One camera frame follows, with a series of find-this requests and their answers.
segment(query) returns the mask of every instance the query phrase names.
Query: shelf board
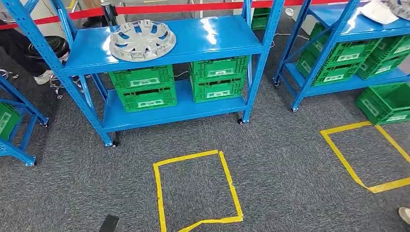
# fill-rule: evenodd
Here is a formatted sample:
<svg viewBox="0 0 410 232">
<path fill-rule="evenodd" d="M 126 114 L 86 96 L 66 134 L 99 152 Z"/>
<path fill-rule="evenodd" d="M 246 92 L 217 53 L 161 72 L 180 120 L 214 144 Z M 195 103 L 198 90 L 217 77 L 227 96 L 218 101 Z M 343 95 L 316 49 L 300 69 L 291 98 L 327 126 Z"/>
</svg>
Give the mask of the shelf board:
<svg viewBox="0 0 410 232">
<path fill-rule="evenodd" d="M 358 4 L 358 7 L 366 3 L 367 2 L 361 2 Z M 310 6 L 308 13 L 328 27 L 339 19 L 345 6 L 346 4 Z M 368 40 L 405 34 L 410 34 L 410 21 L 399 18 L 393 23 L 383 25 L 362 14 L 358 14 L 356 9 L 356 12 L 347 22 L 337 41 Z"/>
<path fill-rule="evenodd" d="M 296 63 L 286 64 L 286 69 L 289 71 L 295 82 L 299 87 L 302 87 L 305 83 L 305 78 L 296 69 Z M 358 75 L 353 75 L 348 81 L 339 82 L 334 84 L 328 84 L 323 86 L 308 87 L 305 96 L 316 96 L 326 93 L 335 93 L 340 91 L 365 88 L 367 86 L 388 84 L 401 81 L 409 81 L 410 76 L 407 76 L 399 68 L 387 72 L 384 74 L 377 75 L 367 80 L 361 79 Z"/>
<path fill-rule="evenodd" d="M 103 128 L 107 132 L 121 131 L 199 117 L 239 112 L 246 109 L 242 97 L 194 103 L 189 80 L 175 81 L 176 106 L 127 113 L 112 89 L 105 104 Z"/>
<path fill-rule="evenodd" d="M 110 34 L 117 27 L 78 30 L 63 71 L 66 75 L 102 73 L 262 52 L 262 44 L 241 15 L 165 23 L 176 35 L 175 47 L 163 57 L 144 62 L 123 61 L 111 55 Z"/>
</svg>

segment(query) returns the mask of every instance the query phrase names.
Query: white label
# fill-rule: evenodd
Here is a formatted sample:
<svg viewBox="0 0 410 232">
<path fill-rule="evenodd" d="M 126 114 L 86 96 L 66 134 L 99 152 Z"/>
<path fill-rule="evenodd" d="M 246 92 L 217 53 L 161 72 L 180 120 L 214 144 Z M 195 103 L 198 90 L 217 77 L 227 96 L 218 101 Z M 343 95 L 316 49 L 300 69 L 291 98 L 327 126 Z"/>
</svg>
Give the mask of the white label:
<svg viewBox="0 0 410 232">
<path fill-rule="evenodd" d="M 157 77 L 155 77 L 155 78 L 138 80 L 138 81 L 130 81 L 130 86 L 131 87 L 144 86 L 144 85 L 158 84 L 159 82 L 160 80 Z"/>
<path fill-rule="evenodd" d="M 376 72 L 375 74 L 382 73 L 382 72 L 385 72 L 385 71 L 387 71 L 387 70 L 390 70 L 391 67 L 392 67 L 392 66 L 390 65 L 390 66 L 381 68 L 381 69 L 377 70 L 377 72 Z"/>
<path fill-rule="evenodd" d="M 213 71 L 208 72 L 208 76 L 223 76 L 223 75 L 229 75 L 229 74 L 233 74 L 233 73 L 234 73 L 233 68 L 222 69 L 222 70 L 213 70 Z"/>
<path fill-rule="evenodd" d="M 360 69 L 362 69 L 364 71 L 366 71 L 367 68 L 368 68 L 367 64 L 364 64 L 364 63 L 360 66 Z"/>
<path fill-rule="evenodd" d="M 316 42 L 313 44 L 313 46 L 315 46 L 315 48 L 317 48 L 320 52 L 321 52 L 322 49 L 323 49 L 322 44 L 321 44 L 320 42 L 318 42 L 318 41 L 316 41 Z"/>
<path fill-rule="evenodd" d="M 148 106 L 154 106 L 154 105 L 162 105 L 164 104 L 163 100 L 154 100 L 154 101 L 145 101 L 145 102 L 139 102 L 138 103 L 138 108 L 143 108 L 143 107 L 148 107 Z"/>
<path fill-rule="evenodd" d="M 393 54 L 399 53 L 399 52 L 404 52 L 410 50 L 410 44 L 403 46 L 403 47 L 399 47 L 398 49 L 396 49 L 396 51 Z"/>
<path fill-rule="evenodd" d="M 337 58 L 337 60 L 338 61 L 346 61 L 346 60 L 351 60 L 351 59 L 357 59 L 357 58 L 359 58 L 359 55 L 360 55 L 360 53 L 345 55 L 345 56 L 339 56 L 339 58 Z"/>
<path fill-rule="evenodd" d="M 323 82 L 340 80 L 340 79 L 343 79 L 344 76 L 345 76 L 345 74 L 337 75 L 337 76 L 328 76 L 323 80 Z"/>
<path fill-rule="evenodd" d="M 369 111 L 374 115 L 379 115 L 379 112 L 374 108 L 374 106 L 366 98 L 362 100 L 363 104 L 369 109 Z"/>
<path fill-rule="evenodd" d="M 386 122 L 406 119 L 407 115 L 391 116 Z"/>
<path fill-rule="evenodd" d="M 383 50 L 386 47 L 386 43 L 380 42 L 379 45 L 377 45 L 377 47 Z"/>
<path fill-rule="evenodd" d="M 206 95 L 206 98 L 216 98 L 216 97 L 228 96 L 230 94 L 231 94 L 230 90 L 225 90 L 225 91 L 220 91 L 220 92 L 208 93 Z"/>
<path fill-rule="evenodd" d="M 6 127 L 7 122 L 9 121 L 11 114 L 4 112 L 3 116 L 0 119 L 0 133 L 3 132 L 3 129 Z"/>
<path fill-rule="evenodd" d="M 310 70 L 312 70 L 312 68 L 306 63 L 306 61 L 302 61 L 302 66 L 308 73 L 310 73 Z"/>
</svg>

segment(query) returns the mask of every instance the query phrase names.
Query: floor marking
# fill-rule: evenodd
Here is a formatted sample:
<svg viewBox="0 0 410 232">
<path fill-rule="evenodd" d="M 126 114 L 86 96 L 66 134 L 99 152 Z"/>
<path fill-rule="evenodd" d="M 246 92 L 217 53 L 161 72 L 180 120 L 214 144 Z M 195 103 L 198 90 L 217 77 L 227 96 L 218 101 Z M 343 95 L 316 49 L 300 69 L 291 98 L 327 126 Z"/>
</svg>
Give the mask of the floor marking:
<svg viewBox="0 0 410 232">
<path fill-rule="evenodd" d="M 410 185 L 410 177 L 407 177 L 407 178 L 387 182 L 387 183 L 372 186 L 372 187 L 366 187 L 363 184 L 362 180 L 360 180 L 360 178 L 354 172 L 353 168 L 347 162 L 345 157 L 342 155 L 340 150 L 336 147 L 335 143 L 333 143 L 332 139 L 330 139 L 330 137 L 329 137 L 329 134 L 342 132 L 342 131 L 347 131 L 347 130 L 352 130 L 352 129 L 360 128 L 360 127 L 363 127 L 363 126 L 371 126 L 371 125 L 372 124 L 369 121 L 359 122 L 359 123 L 353 123 L 353 124 L 346 125 L 346 126 L 341 126 L 341 127 L 331 128 L 331 129 L 327 129 L 327 130 L 322 130 L 322 131 L 320 131 L 320 133 L 322 134 L 322 136 L 326 140 L 326 142 L 329 144 L 329 146 L 332 148 L 334 153 L 337 155 L 339 160 L 342 162 L 343 166 L 345 166 L 346 170 L 349 172 L 349 174 L 353 178 L 353 180 L 355 180 L 357 184 L 359 184 L 360 186 L 366 188 L 367 190 L 371 191 L 372 193 L 383 192 L 383 191 L 399 188 L 399 187 L 402 187 L 402 186 Z M 399 146 L 399 144 L 381 126 L 376 125 L 375 127 L 398 150 L 398 152 L 408 162 L 410 162 L 410 156 Z"/>
<path fill-rule="evenodd" d="M 158 197 L 158 213 L 160 215 L 160 225 L 161 225 L 161 232 L 166 232 L 166 223 L 165 223 L 165 212 L 164 212 L 164 204 L 163 204 L 163 199 L 162 199 L 162 189 L 161 189 L 161 176 L 160 176 L 160 170 L 159 167 L 161 165 L 173 163 L 173 162 L 179 162 L 183 160 L 189 160 L 189 159 L 194 159 L 198 157 L 203 157 L 203 156 L 209 156 L 209 155 L 216 155 L 219 154 L 220 161 L 222 163 L 223 171 L 225 172 L 226 179 L 229 184 L 229 189 L 231 190 L 232 198 L 234 200 L 235 204 L 235 209 L 237 212 L 237 216 L 234 217 L 224 217 L 221 219 L 205 219 L 202 221 L 198 221 L 188 227 L 185 227 L 179 232 L 188 232 L 195 227 L 204 224 L 204 223 L 232 223 L 232 222 L 239 222 L 243 221 L 243 213 L 241 209 L 241 205 L 239 204 L 239 199 L 238 195 L 236 194 L 235 187 L 232 184 L 232 177 L 228 169 L 228 164 L 226 163 L 225 157 L 223 155 L 223 152 L 218 151 L 218 150 L 212 150 L 212 151 L 206 151 L 202 153 L 197 153 L 197 154 L 192 154 L 192 155 L 187 155 L 187 156 L 181 156 L 181 157 L 176 157 L 176 158 L 171 158 L 167 160 L 163 160 L 157 163 L 154 163 L 154 173 L 155 173 L 155 182 L 157 184 L 157 197 Z"/>
<path fill-rule="evenodd" d="M 72 9 L 74 7 L 75 0 L 71 0 L 70 5 L 67 6 L 65 9 Z"/>
</svg>

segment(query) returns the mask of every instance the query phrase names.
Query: crate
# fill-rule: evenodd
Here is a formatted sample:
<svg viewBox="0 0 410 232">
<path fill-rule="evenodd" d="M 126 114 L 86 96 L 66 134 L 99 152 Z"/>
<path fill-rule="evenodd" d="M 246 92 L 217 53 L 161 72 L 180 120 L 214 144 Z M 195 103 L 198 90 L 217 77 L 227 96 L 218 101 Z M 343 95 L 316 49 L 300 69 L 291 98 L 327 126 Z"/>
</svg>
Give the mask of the crate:
<svg viewBox="0 0 410 232">
<path fill-rule="evenodd" d="M 111 81 L 120 91 L 134 88 L 155 88 L 159 86 L 173 85 L 174 71 L 172 65 L 162 65 L 141 69 L 128 69 L 109 72 Z"/>
<path fill-rule="evenodd" d="M 372 55 L 379 59 L 393 58 L 410 53 L 410 35 L 386 37 L 374 49 Z"/>
<path fill-rule="evenodd" d="M 310 38 L 316 37 L 325 28 L 320 23 L 316 23 Z M 315 57 L 318 57 L 322 52 L 330 33 L 324 34 L 306 50 L 311 52 Z M 370 53 L 377 47 L 381 39 L 373 39 L 366 41 L 342 42 L 337 43 L 329 53 L 326 63 L 332 66 L 351 64 L 364 61 Z"/>
<path fill-rule="evenodd" d="M 255 8 L 250 28 L 252 30 L 263 30 L 269 19 L 270 8 Z"/>
<path fill-rule="evenodd" d="M 387 73 L 392 71 L 395 67 L 400 65 L 400 63 L 406 58 L 407 55 L 388 58 L 386 60 L 381 60 L 373 55 L 370 55 L 366 61 L 360 66 L 356 74 L 363 80 L 367 80 L 379 74 Z"/>
<path fill-rule="evenodd" d="M 307 78 L 315 62 L 316 57 L 312 53 L 309 51 L 303 51 L 296 64 L 296 68 L 305 78 Z M 316 78 L 313 80 L 311 86 L 321 86 L 347 81 L 359 67 L 360 63 L 345 64 L 335 67 L 329 67 L 329 65 L 324 64 L 316 75 Z"/>
<path fill-rule="evenodd" d="M 410 86 L 406 82 L 368 87 L 356 105 L 373 124 L 410 120 Z"/>
<path fill-rule="evenodd" d="M 230 76 L 230 79 L 194 83 L 191 78 L 191 87 L 194 102 L 206 102 L 233 98 L 242 95 L 245 76 L 239 74 Z"/>
<path fill-rule="evenodd" d="M 117 93 L 128 113 L 176 105 L 175 85 Z"/>
<path fill-rule="evenodd" d="M 228 76 L 246 75 L 249 56 L 191 62 L 189 69 L 194 83 L 231 79 Z"/>
<path fill-rule="evenodd" d="M 20 114 L 9 104 L 0 103 L 0 138 L 9 140 L 10 133 L 20 119 Z"/>
</svg>

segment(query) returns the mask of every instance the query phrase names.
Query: white sneaker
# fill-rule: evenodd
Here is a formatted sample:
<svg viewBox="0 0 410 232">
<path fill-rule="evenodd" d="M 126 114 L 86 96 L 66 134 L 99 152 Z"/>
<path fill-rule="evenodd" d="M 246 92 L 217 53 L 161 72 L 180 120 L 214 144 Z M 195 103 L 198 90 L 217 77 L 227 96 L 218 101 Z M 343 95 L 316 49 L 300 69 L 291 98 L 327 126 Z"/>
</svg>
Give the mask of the white sneaker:
<svg viewBox="0 0 410 232">
<path fill-rule="evenodd" d="M 35 76 L 34 80 L 36 80 L 37 84 L 44 85 L 50 80 L 52 75 L 54 75 L 54 72 L 52 70 L 47 70 L 40 76 Z"/>
<path fill-rule="evenodd" d="M 398 209 L 398 214 L 400 215 L 401 219 L 405 221 L 407 224 L 410 225 L 410 209 L 405 207 L 400 207 Z"/>
</svg>

